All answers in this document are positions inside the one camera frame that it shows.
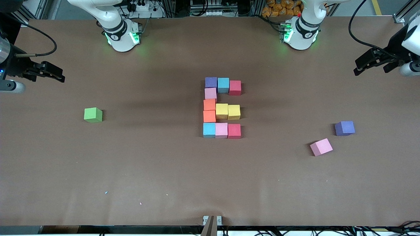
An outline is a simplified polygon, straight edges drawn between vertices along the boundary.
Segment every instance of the orange cube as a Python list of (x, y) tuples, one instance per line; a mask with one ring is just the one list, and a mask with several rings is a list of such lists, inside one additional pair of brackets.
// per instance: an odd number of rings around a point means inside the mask
[(216, 110), (216, 99), (205, 99), (203, 102), (204, 110)]
[(204, 123), (216, 122), (216, 111), (215, 110), (203, 111), (203, 121)]

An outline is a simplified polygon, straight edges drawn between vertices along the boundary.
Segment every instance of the pink cube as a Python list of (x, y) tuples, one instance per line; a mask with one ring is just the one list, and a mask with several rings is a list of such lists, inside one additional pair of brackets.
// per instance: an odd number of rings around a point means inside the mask
[(328, 139), (323, 139), (311, 144), (311, 149), (316, 157), (333, 150)]
[(231, 80), (229, 81), (229, 95), (240, 96), (242, 93), (241, 81)]
[(205, 97), (205, 99), (216, 99), (217, 100), (216, 88), (206, 88), (206, 89), (204, 89), (204, 97)]
[(228, 137), (228, 124), (216, 123), (216, 138), (226, 139)]
[(241, 124), (228, 124), (228, 139), (241, 138)]

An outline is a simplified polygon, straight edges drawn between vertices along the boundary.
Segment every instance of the green cube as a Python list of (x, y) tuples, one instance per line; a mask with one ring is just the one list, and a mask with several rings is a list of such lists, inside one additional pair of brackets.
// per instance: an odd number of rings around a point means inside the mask
[(89, 123), (98, 123), (102, 121), (102, 111), (98, 108), (85, 108), (84, 120)]

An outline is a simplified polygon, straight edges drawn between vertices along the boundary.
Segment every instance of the green led light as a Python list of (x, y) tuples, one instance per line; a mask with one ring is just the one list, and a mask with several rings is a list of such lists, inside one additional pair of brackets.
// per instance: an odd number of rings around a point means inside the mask
[(316, 36), (318, 35), (319, 30), (316, 31), (315, 35), (314, 35), (314, 40), (312, 40), (312, 42), (315, 42), (316, 40)]
[(130, 36), (131, 36), (131, 39), (133, 40), (134, 44), (138, 44), (140, 42), (139, 36), (136, 33), (133, 34), (133, 33), (130, 32)]
[(289, 32), (287, 32), (287, 34), (284, 35), (284, 41), (289, 42), (292, 35), (293, 35), (293, 30), (290, 30)]
[(111, 41), (109, 40), (108, 35), (105, 33), (106, 39), (108, 40), (108, 44), (111, 45)]

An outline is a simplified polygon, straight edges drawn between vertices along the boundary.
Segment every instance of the colorful block arrangement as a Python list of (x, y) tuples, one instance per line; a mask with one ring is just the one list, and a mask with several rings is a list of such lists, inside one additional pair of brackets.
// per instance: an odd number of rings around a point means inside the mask
[(239, 96), (242, 93), (240, 80), (206, 77), (203, 100), (203, 137), (217, 139), (240, 139), (241, 124), (217, 123), (217, 120), (239, 120), (241, 107), (217, 103), (217, 93)]
[(320, 140), (311, 144), (310, 146), (316, 157), (333, 150), (328, 139)]
[(349, 136), (354, 133), (356, 133), (356, 131), (354, 130), (353, 121), (341, 121), (336, 124), (337, 136)]
[(84, 109), (84, 120), (89, 123), (102, 122), (102, 111), (98, 108)]

